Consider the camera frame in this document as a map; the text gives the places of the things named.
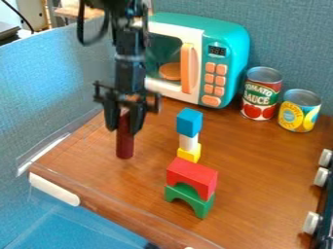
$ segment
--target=yellow can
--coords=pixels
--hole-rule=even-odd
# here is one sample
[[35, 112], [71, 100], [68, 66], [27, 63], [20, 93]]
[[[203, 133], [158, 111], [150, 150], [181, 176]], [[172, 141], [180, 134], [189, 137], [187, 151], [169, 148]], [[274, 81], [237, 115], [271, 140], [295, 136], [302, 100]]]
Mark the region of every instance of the yellow can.
[[321, 99], [305, 89], [290, 89], [279, 107], [278, 124], [295, 132], [311, 131], [318, 118]]

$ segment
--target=block tower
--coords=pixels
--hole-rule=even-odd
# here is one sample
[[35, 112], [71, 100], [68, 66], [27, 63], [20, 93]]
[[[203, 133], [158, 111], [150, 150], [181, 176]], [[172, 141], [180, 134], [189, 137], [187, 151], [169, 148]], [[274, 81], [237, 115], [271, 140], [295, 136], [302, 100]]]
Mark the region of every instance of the block tower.
[[177, 156], [191, 162], [198, 162], [202, 145], [199, 133], [203, 128], [203, 113], [190, 108], [182, 110], [176, 119], [177, 132], [179, 133], [179, 148]]
[[215, 199], [218, 172], [197, 164], [202, 146], [198, 142], [203, 127], [203, 114], [185, 108], [177, 116], [177, 132], [180, 146], [177, 158], [166, 170], [166, 201], [180, 198], [189, 203], [196, 216], [203, 219]]

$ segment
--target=red block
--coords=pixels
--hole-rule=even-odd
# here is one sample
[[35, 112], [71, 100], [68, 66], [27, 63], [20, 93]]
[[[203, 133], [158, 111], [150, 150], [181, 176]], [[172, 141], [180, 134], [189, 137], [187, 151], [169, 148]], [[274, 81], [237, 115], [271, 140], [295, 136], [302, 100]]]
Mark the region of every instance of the red block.
[[170, 186], [186, 183], [197, 190], [201, 199], [209, 200], [216, 189], [217, 175], [214, 169], [175, 158], [166, 170], [166, 182]]

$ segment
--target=blue cube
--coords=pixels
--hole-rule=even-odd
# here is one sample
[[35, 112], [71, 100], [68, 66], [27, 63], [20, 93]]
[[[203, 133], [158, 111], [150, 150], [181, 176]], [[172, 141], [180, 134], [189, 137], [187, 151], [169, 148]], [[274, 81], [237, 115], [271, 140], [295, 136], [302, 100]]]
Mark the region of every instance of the blue cube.
[[185, 136], [194, 137], [203, 128], [203, 117], [204, 114], [199, 111], [184, 108], [177, 115], [177, 132]]

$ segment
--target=can label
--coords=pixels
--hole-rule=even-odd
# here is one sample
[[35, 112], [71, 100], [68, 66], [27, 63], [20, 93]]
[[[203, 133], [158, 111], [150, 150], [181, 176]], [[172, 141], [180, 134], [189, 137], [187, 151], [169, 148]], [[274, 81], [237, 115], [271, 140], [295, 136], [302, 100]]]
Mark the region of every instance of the can label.
[[263, 85], [246, 82], [243, 98], [254, 105], [274, 105], [278, 102], [278, 92]]
[[278, 123], [283, 128], [295, 132], [308, 132], [315, 126], [320, 106], [303, 107], [284, 101], [278, 113]]
[[281, 83], [265, 84], [245, 82], [241, 113], [246, 117], [265, 121], [270, 119], [276, 110]]

